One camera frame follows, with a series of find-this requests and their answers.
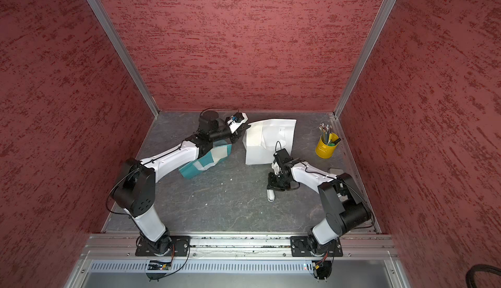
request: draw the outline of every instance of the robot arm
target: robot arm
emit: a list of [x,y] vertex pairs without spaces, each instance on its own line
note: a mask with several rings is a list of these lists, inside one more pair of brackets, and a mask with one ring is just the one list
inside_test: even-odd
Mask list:
[[131,216],[150,251],[163,256],[170,252],[168,229],[155,211],[155,184],[176,168],[201,158],[212,149],[214,141],[229,139],[234,143],[248,128],[247,115],[235,113],[224,121],[215,111],[204,111],[198,130],[178,146],[152,157],[128,159],[122,166],[119,181],[111,197]]
[[[371,219],[372,212],[350,175],[323,172],[308,162],[292,159],[285,149],[277,151],[274,157],[273,172],[268,175],[269,201],[275,198],[274,191],[297,189],[291,188],[292,181],[308,186],[320,196],[325,218],[308,232],[308,247],[313,254],[325,253],[337,238]],[[347,200],[341,202],[342,196],[347,196]]]

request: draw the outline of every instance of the aluminum corner post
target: aluminum corner post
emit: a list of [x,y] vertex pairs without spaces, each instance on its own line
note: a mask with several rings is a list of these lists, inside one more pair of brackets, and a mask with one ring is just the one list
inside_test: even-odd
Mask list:
[[346,83],[346,87],[344,88],[343,93],[341,94],[341,97],[336,105],[336,109],[334,110],[335,118],[338,119],[341,116],[341,112],[343,111],[344,106],[346,105],[348,98],[350,97],[362,70],[364,69],[365,63],[367,62],[367,59],[369,58],[372,49],[378,40],[379,34],[381,33],[381,30],[383,30],[384,24],[386,23],[386,20],[388,19],[396,1],[397,0],[383,0],[381,3],[381,7],[379,8],[374,22],[372,23],[371,30],[367,35],[367,39],[365,40],[362,50],[360,51],[358,60],[355,63],[353,71]]
[[122,59],[123,64],[127,68],[127,71],[129,72],[130,76],[134,80],[137,88],[139,89],[139,92],[141,92],[141,95],[143,96],[144,100],[148,104],[148,107],[151,109],[151,112],[155,117],[158,116],[158,113],[160,112],[160,109],[158,108],[157,104],[155,103],[155,100],[153,99],[153,96],[151,95],[150,91],[148,90],[148,87],[143,81],[143,78],[141,77],[141,74],[139,73],[137,67],[134,64],[134,61],[132,60],[131,56],[129,55],[129,52],[127,52],[127,48],[125,47],[124,43],[122,42],[122,39],[120,39],[120,36],[118,35],[117,31],[115,30],[115,27],[113,26],[113,23],[110,20],[110,17],[106,13],[103,4],[101,3],[100,0],[87,0],[89,3],[92,11],[97,17],[97,20],[103,27],[104,31],[108,35],[108,38],[110,39],[111,43],[115,47],[116,52],[118,53],[118,56]]

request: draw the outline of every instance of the red textured wall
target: red textured wall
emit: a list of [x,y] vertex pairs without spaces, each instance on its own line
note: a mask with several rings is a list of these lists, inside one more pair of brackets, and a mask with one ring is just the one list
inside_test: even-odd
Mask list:
[[501,267],[500,48],[501,0],[397,0],[342,112],[413,288]]
[[101,0],[162,110],[332,111],[382,0]]
[[0,286],[60,287],[151,111],[85,0],[0,0]]

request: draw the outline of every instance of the black mounting plate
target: black mounting plate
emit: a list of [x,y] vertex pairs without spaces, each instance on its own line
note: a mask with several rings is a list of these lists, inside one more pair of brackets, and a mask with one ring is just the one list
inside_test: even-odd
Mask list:
[[[292,256],[310,257],[314,256],[306,247],[308,237],[292,236],[291,237],[291,252]],[[329,245],[329,256],[340,257],[343,256],[343,248],[339,242],[339,238]]]
[[[174,243],[174,256],[186,256],[188,254],[188,247],[190,236],[171,236],[172,242]],[[150,252],[146,243],[144,243],[143,239],[139,241],[136,247],[136,256],[155,256],[159,257]]]

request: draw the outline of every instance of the black cable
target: black cable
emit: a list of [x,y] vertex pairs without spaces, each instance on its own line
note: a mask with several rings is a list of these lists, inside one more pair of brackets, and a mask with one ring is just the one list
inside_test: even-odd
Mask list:
[[329,277],[331,274],[332,274],[332,265],[334,264],[334,258],[332,259],[331,261],[331,269],[329,271],[329,275],[327,275],[327,277]]
[[476,288],[475,283],[475,273],[476,272],[488,272],[498,276],[501,276],[501,268],[497,268],[495,266],[487,265],[487,264],[476,264],[473,265],[465,276],[465,280],[467,282],[468,288]]
[[239,110],[239,109],[206,108],[206,109],[204,109],[203,111],[201,111],[201,112],[200,112],[200,116],[202,116],[202,114],[203,114],[206,110],[208,110],[208,109],[236,110],[236,112],[237,112],[237,113],[238,113],[238,112],[240,112],[240,110]]
[[183,264],[183,265],[182,265],[179,269],[177,269],[176,271],[174,271],[174,272],[172,272],[172,273],[170,273],[170,274],[166,274],[165,276],[162,276],[162,277],[160,277],[159,279],[166,278],[167,276],[171,276],[171,275],[173,275],[173,274],[176,274],[177,272],[179,272],[180,270],[182,270],[182,269],[183,269],[183,267],[186,265],[186,262],[188,262],[189,253],[190,253],[190,245],[189,245],[189,242],[188,242],[187,240],[184,240],[184,239],[179,240],[179,241],[186,241],[186,243],[188,244],[188,254],[186,255],[186,260],[184,261],[184,264]]
[[275,153],[277,152],[277,144],[280,144],[280,150],[282,149],[282,144],[280,141],[277,141],[277,143],[275,143]]
[[360,198],[360,200],[362,201],[362,203],[365,205],[365,207],[371,212],[371,224],[372,226],[374,226],[374,212],[372,211],[372,209],[369,207],[369,205],[365,202],[364,198],[362,198],[360,196],[360,194],[358,194],[358,192],[356,190],[353,189],[352,186],[348,185],[347,183],[345,183],[344,181],[341,181],[337,178],[334,178],[334,177],[330,177],[330,176],[327,176],[325,174],[321,174],[319,172],[308,172],[307,171],[307,168],[308,168],[308,165],[306,165],[305,163],[301,162],[301,164],[303,164],[305,166],[305,173],[310,173],[310,174],[318,174],[318,175],[321,175],[321,176],[325,176],[327,178],[330,178],[330,179],[333,179],[333,180],[336,180],[338,183],[340,184],[343,184],[343,185],[346,185],[348,188],[351,189],[351,191],[355,192],[355,194]]
[[374,227],[374,224],[371,223],[369,226],[366,226],[366,227],[355,227],[355,228],[352,228],[353,229],[363,229],[363,228],[371,228],[371,227]]
[[148,266],[150,266],[150,263],[156,263],[156,264],[159,264],[161,266],[165,265],[165,264],[170,264],[172,265],[172,261],[174,260],[174,254],[175,254],[175,248],[174,248],[174,244],[172,244],[172,247],[171,247],[171,250],[172,250],[172,254],[170,255],[170,261],[168,262],[162,262],[160,260],[150,260],[148,262]]
[[165,153],[164,155],[159,156],[159,157],[157,157],[156,159],[151,159],[151,160],[147,161],[146,163],[144,163],[144,164],[142,164],[142,165],[144,166],[144,165],[146,165],[146,164],[148,164],[148,163],[153,163],[154,161],[156,161],[156,160],[158,160],[158,159],[161,159],[161,158],[163,158],[163,157],[166,157],[167,155],[171,154],[172,152],[176,152],[176,151],[178,151],[178,150],[181,150],[181,146],[183,145],[183,142],[184,142],[184,140],[183,140],[183,141],[181,141],[181,144],[180,144],[180,145],[179,145],[179,147],[177,147],[175,150],[172,150],[172,151],[170,151],[170,152],[168,152],[168,153]]
[[139,171],[139,168],[136,168],[135,170],[133,170],[132,172],[129,172],[127,175],[125,175],[124,178],[120,179],[116,184],[115,186],[111,189],[111,191],[108,193],[108,196],[106,197],[106,200],[104,201],[104,204],[106,206],[106,209],[108,210],[108,212],[110,213],[113,213],[113,214],[118,214],[118,215],[127,215],[127,216],[130,216],[128,215],[127,213],[119,213],[119,212],[113,212],[112,210],[110,210],[110,208],[108,207],[108,198],[111,197],[113,199],[113,194],[115,193],[115,189],[118,187],[118,185],[125,179],[127,178],[129,175],[133,175],[135,172]]

